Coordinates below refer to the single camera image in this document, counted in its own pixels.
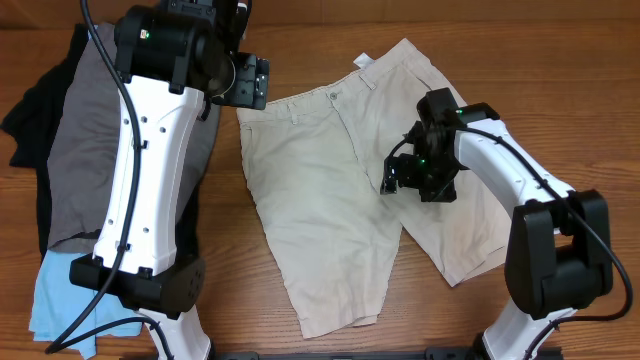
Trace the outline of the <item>beige khaki shorts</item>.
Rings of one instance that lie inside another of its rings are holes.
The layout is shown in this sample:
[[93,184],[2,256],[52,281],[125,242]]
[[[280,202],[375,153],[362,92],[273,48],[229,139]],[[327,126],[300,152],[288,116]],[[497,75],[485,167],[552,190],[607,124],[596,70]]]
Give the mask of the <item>beige khaki shorts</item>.
[[418,101],[447,86],[402,40],[331,85],[238,111],[247,186],[304,338],[377,320],[402,233],[450,285],[504,262],[509,217],[474,173],[456,176],[451,203],[380,191]]

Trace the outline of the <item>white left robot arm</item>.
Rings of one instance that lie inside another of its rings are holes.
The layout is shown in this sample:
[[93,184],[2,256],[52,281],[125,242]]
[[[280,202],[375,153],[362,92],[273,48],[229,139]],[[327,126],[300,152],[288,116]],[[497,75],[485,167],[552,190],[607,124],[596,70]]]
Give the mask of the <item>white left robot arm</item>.
[[117,22],[107,68],[119,90],[120,133],[109,207],[92,253],[70,281],[119,298],[162,359],[211,359],[196,301],[205,263],[176,245],[178,194],[195,123],[215,105],[262,109],[269,63],[239,44],[252,5],[136,5]]

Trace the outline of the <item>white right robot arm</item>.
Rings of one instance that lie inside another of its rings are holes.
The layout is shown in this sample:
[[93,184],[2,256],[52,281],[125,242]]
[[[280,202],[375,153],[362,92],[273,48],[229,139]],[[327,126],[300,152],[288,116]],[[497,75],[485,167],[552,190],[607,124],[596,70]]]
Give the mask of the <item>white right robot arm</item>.
[[381,193],[406,187],[418,190],[424,202],[452,202],[455,176],[470,170],[511,218],[505,309],[472,346],[432,348],[426,358],[561,358],[560,350],[540,345],[560,324],[580,320],[578,310],[613,287],[617,261],[605,199],[545,174],[486,103],[458,107],[426,96],[417,112],[419,121],[401,141],[414,150],[391,150]]

